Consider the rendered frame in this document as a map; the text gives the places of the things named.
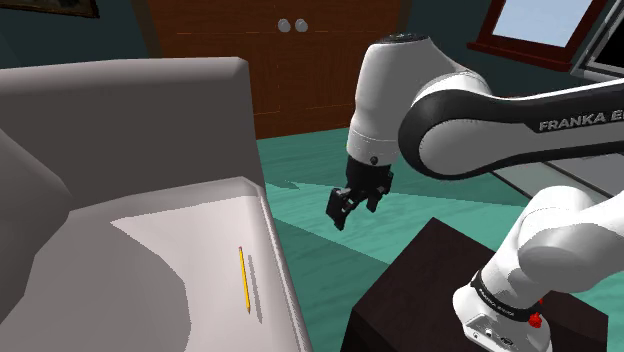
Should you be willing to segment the grey framed black screen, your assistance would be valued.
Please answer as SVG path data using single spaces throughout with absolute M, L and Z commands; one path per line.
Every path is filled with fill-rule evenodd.
M 615 1 L 570 74 L 596 82 L 624 78 L 624 0 Z

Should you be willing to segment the red framed window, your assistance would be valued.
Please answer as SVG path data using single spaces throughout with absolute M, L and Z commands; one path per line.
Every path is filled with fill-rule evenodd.
M 572 59 L 608 0 L 491 0 L 471 50 L 557 72 Z

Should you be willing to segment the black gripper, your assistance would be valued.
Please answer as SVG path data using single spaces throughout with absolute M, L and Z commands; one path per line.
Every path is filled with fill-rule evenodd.
M 361 191 L 367 191 L 367 209 L 371 213 L 377 210 L 379 201 L 391 189 L 393 173 L 390 165 L 369 165 L 349 157 L 346 179 L 347 188 L 333 188 L 326 207 L 326 214 L 339 231 L 344 229 L 349 213 L 361 202 Z

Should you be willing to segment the yellow pencil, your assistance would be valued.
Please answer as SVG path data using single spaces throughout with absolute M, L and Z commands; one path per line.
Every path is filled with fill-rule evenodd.
M 245 259 L 244 259 L 244 251 L 243 251 L 242 246 L 238 247 L 238 253 L 239 253 L 239 263 L 240 263 L 240 269 L 241 269 L 245 307 L 246 307 L 247 313 L 250 314 L 251 302 L 250 302 L 250 294 L 249 294 L 249 285 L 248 285 L 248 280 L 247 280 L 246 265 L 245 265 Z

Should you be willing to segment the grey sofa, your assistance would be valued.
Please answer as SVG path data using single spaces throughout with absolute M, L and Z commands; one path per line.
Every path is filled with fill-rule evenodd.
M 313 352 L 246 61 L 0 69 L 0 352 Z

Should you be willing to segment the dark robot stand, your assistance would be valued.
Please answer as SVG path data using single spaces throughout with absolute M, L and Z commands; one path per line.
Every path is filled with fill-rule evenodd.
M 354 305 L 340 352 L 488 352 L 452 306 L 494 252 L 432 218 Z M 543 303 L 554 352 L 607 352 L 608 316 L 551 292 Z

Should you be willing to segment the dark framed wall picture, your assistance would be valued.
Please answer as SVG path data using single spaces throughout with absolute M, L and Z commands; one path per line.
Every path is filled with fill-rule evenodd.
M 0 0 L 0 8 L 99 18 L 95 0 Z

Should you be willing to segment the brown wooden wardrobe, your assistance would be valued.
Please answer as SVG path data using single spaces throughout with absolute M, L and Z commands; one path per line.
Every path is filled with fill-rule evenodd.
M 344 128 L 364 53 L 411 0 L 129 0 L 153 57 L 249 63 L 259 139 Z

